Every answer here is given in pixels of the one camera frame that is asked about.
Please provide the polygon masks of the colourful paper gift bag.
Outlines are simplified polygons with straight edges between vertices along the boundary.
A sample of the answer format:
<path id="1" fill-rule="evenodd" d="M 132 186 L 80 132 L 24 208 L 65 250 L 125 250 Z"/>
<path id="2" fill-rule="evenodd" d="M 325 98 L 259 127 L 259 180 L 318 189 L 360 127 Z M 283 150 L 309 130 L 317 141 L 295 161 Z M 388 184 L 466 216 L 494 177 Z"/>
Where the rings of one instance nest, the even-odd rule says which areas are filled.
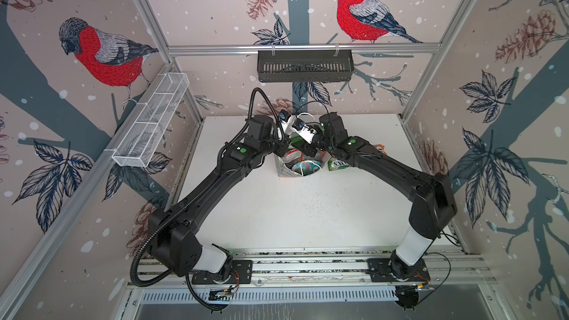
<path id="1" fill-rule="evenodd" d="M 302 178 L 323 170 L 330 159 L 330 155 L 317 151 L 315 157 L 310 157 L 290 145 L 283 157 L 274 155 L 274 158 L 279 177 Z"/>

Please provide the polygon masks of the yellow green candy bag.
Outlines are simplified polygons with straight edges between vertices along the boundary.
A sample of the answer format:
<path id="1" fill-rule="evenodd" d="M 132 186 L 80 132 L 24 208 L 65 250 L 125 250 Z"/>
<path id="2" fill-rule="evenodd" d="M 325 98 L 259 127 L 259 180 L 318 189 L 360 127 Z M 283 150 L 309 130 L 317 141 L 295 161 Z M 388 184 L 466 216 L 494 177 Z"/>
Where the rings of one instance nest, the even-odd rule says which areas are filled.
<path id="1" fill-rule="evenodd" d="M 330 172 L 332 172 L 332 171 L 337 171 L 337 170 L 344 170 L 344 169 L 349 168 L 351 166 L 348 163 L 346 163 L 345 161 L 331 157 L 327 161 L 327 167 L 328 167 L 328 170 Z"/>

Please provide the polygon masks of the orange snack packet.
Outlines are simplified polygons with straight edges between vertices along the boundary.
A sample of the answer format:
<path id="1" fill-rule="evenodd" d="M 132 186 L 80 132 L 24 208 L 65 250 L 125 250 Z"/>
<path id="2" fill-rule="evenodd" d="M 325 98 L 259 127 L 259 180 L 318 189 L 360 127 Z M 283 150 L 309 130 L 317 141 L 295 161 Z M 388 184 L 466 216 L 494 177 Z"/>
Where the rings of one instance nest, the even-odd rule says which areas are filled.
<path id="1" fill-rule="evenodd" d="M 383 155 L 387 155 L 387 153 L 385 152 L 385 146 L 378 144 L 374 146 L 380 153 L 382 153 Z"/>

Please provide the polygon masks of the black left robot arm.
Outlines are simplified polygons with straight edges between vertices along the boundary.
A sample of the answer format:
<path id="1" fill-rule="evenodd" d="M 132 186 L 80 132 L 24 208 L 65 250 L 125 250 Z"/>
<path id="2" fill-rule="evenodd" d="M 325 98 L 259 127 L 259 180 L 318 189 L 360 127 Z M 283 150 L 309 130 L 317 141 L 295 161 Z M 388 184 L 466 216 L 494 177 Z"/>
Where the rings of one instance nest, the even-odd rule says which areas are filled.
<path id="1" fill-rule="evenodd" d="M 148 239 L 142 253 L 166 266 L 166 274 L 183 277 L 193 271 L 226 277 L 231 255 L 219 247 L 206 247 L 196 234 L 209 213 L 225 195 L 271 154 L 287 151 L 284 112 L 276 118 L 256 115 L 235 140 L 219 151 L 216 167 L 190 194 L 170 209 L 155 210 L 148 219 Z"/>

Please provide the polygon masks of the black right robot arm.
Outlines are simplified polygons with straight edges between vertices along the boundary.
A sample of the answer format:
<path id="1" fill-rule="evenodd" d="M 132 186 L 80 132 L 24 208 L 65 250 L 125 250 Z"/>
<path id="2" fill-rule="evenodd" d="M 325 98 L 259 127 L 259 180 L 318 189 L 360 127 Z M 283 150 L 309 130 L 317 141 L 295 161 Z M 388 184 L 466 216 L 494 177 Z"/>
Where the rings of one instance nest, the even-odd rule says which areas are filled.
<path id="1" fill-rule="evenodd" d="M 321 116 L 317 127 L 296 119 L 290 129 L 303 138 L 302 152 L 309 156 L 326 152 L 388 183 L 412 203 L 409 227 L 390 260 L 394 277 L 405 280 L 412 276 L 427 249 L 457 214 L 449 177 L 408 167 L 369 141 L 349 135 L 337 113 Z"/>

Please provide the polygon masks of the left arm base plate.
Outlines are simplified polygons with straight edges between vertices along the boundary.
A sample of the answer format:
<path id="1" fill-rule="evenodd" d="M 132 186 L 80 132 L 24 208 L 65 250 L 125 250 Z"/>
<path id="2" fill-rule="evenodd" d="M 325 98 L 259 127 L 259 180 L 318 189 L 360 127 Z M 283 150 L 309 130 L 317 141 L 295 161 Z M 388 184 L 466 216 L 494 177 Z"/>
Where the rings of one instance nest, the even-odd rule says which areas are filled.
<path id="1" fill-rule="evenodd" d="M 232 260 L 222 266 L 219 272 L 198 271 L 192 275 L 195 285 L 250 284 L 253 272 L 251 260 Z"/>

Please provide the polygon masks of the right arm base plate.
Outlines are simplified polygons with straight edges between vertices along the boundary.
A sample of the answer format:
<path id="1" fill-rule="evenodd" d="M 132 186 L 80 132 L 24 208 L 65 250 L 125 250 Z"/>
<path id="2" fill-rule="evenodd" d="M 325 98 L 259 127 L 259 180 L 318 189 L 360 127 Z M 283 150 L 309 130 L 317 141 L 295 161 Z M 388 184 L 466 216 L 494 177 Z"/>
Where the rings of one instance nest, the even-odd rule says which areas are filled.
<path id="1" fill-rule="evenodd" d="M 399 259 L 368 259 L 367 272 L 373 283 L 388 282 L 430 282 L 431 277 L 425 260 L 420 259 L 415 265 L 409 266 Z"/>

